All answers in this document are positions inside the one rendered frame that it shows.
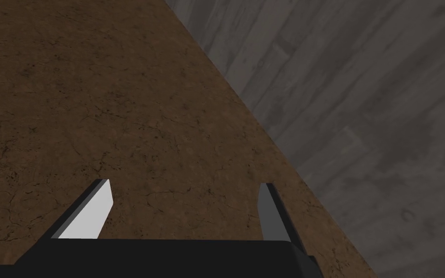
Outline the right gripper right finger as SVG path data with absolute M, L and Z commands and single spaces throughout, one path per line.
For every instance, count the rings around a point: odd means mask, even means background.
M 305 251 L 296 227 L 274 184 L 261 183 L 257 208 L 264 240 L 288 241 L 301 252 Z

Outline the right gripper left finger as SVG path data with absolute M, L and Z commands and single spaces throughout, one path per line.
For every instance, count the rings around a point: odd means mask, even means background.
M 41 239 L 97 239 L 113 206 L 109 179 L 97 179 L 41 236 Z

